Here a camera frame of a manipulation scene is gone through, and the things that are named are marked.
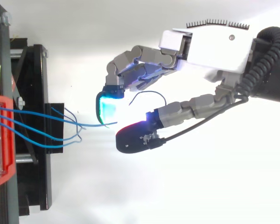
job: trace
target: black cable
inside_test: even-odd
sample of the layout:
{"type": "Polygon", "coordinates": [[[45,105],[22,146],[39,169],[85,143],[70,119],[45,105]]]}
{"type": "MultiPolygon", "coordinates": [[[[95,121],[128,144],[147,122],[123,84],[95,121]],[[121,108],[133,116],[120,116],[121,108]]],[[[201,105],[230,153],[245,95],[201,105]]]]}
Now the black cable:
{"type": "Polygon", "coordinates": [[[74,113],[72,113],[71,111],[69,111],[68,109],[66,109],[66,107],[64,108],[68,113],[70,113],[74,118],[75,118],[75,121],[76,121],[76,123],[78,122],[77,121],[77,118],[76,118],[76,116],[74,115],[74,113]]]}
{"type": "Polygon", "coordinates": [[[64,108],[67,112],[69,112],[69,113],[75,118],[76,121],[74,121],[72,118],[66,116],[65,114],[61,113],[60,111],[56,110],[56,109],[53,108],[53,107],[51,107],[51,109],[52,109],[53,111],[55,111],[56,113],[58,113],[59,115],[64,116],[65,118],[67,118],[67,119],[69,119],[69,120],[71,120],[71,121],[77,123],[77,118],[76,118],[76,116],[75,116],[71,111],[69,111],[68,109],[64,108]]]}
{"type": "Polygon", "coordinates": [[[248,101],[248,97],[256,85],[271,71],[275,63],[280,59],[279,27],[266,28],[258,33],[257,38],[271,42],[272,46],[259,62],[245,74],[242,82],[235,88],[235,91],[240,93],[240,95],[235,96],[235,98],[240,98],[245,101],[248,101]]]}
{"type": "Polygon", "coordinates": [[[156,92],[156,91],[142,91],[142,92],[138,92],[138,93],[134,96],[134,98],[132,99],[132,101],[130,102],[129,105],[131,105],[132,102],[136,99],[136,97],[137,97],[140,93],[143,93],[143,92],[153,92],[153,93],[159,94],[161,97],[163,97],[163,99],[164,99],[164,101],[165,101],[165,106],[167,105],[167,101],[166,101],[165,97],[164,97],[162,94],[160,94],[159,92],[156,92]]]}
{"type": "Polygon", "coordinates": [[[234,103],[234,104],[230,104],[230,105],[228,105],[227,107],[224,107],[224,108],[222,108],[221,110],[219,110],[219,111],[213,113],[212,115],[210,115],[209,117],[205,118],[204,120],[198,122],[197,124],[195,124],[195,125],[193,125],[193,126],[187,128],[187,129],[185,129],[185,130],[183,130],[183,131],[181,131],[181,132],[179,132],[179,133],[176,133],[176,134],[174,134],[174,135],[172,135],[172,136],[170,136],[170,137],[168,137],[168,138],[164,138],[164,139],[162,139],[162,141],[163,141],[163,142],[167,142],[167,141],[170,141],[170,140],[172,140],[172,139],[175,139],[175,138],[177,138],[177,137],[179,137],[179,136],[181,136],[181,135],[183,135],[183,134],[185,134],[185,133],[188,133],[188,132],[194,130],[195,128],[197,128],[197,127],[199,127],[199,126],[205,124],[206,122],[212,120],[213,118],[215,118],[215,117],[218,116],[219,114],[224,113],[225,111],[227,111],[227,110],[229,110],[229,109],[231,109],[231,108],[233,108],[233,107],[235,107],[235,106],[244,104],[244,103],[246,103],[246,101],[242,99],[242,100],[240,100],[240,101],[238,101],[238,102],[236,102],[236,103],[234,103]]]}

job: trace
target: black connector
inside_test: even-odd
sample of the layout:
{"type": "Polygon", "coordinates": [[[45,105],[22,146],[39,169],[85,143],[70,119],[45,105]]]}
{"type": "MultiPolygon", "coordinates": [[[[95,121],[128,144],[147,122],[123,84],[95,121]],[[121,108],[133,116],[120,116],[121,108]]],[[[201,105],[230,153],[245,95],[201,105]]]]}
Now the black connector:
{"type": "Polygon", "coordinates": [[[157,138],[157,139],[150,139],[148,140],[147,146],[149,149],[158,148],[166,143],[165,138],[157,138]]]}

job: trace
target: coiled black cable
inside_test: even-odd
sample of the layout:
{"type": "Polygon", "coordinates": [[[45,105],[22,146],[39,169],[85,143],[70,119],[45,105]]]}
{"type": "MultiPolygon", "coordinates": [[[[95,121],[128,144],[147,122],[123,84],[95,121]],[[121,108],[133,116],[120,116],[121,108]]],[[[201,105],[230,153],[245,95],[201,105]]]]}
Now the coiled black cable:
{"type": "Polygon", "coordinates": [[[272,46],[259,62],[249,70],[242,82],[235,87],[235,92],[240,94],[236,95],[235,98],[242,99],[246,102],[259,81],[263,79],[265,74],[271,71],[275,63],[280,59],[279,27],[268,27],[260,31],[257,38],[271,42],[272,46]]]}

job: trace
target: black metal frame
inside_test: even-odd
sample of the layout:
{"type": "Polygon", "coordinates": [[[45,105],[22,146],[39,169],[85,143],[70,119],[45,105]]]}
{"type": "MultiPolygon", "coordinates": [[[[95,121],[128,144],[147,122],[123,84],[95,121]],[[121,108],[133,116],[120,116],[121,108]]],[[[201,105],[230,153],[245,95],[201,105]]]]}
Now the black metal frame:
{"type": "MultiPolygon", "coordinates": [[[[51,107],[63,112],[64,104],[49,104],[48,101],[48,81],[47,81],[47,62],[44,57],[45,48],[42,45],[27,46],[26,39],[14,39],[11,42],[11,50],[23,49],[19,59],[11,59],[14,81],[18,93],[14,91],[14,101],[21,96],[26,102],[24,107],[27,111],[51,114],[51,107]]],[[[63,123],[35,117],[27,114],[15,114],[15,120],[23,121],[26,125],[34,127],[57,138],[63,138],[63,123]]],[[[20,126],[15,129],[23,131],[20,126]]],[[[42,135],[30,130],[25,130],[30,139],[44,145],[60,145],[42,135]]],[[[16,153],[34,155],[36,163],[17,164],[19,213],[20,216],[29,215],[29,206],[40,205],[41,210],[48,210],[52,205],[51,190],[51,153],[62,153],[63,149],[45,149],[29,144],[22,138],[16,136],[16,153]]]]}

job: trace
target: white background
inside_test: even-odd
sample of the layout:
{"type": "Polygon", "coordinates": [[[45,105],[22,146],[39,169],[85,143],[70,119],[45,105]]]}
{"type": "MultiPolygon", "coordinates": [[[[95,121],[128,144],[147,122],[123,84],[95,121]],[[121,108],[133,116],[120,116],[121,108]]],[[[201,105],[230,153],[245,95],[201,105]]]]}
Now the white background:
{"type": "MultiPolygon", "coordinates": [[[[247,21],[255,33],[280,26],[280,0],[0,0],[11,36],[49,50],[50,102],[97,123],[95,97],[106,65],[134,45],[155,47],[163,30],[207,18],[247,21]]],[[[168,102],[213,93],[191,72],[163,77],[151,90],[168,102]]],[[[162,106],[155,95],[135,106],[162,106]]],[[[195,123],[160,132],[168,136],[195,123]]],[[[65,125],[65,137],[75,132],[65,125]]],[[[52,155],[53,205],[31,208],[21,224],[280,224],[280,103],[248,104],[162,148],[121,154],[114,133],[89,128],[83,142],[52,155]]]]}

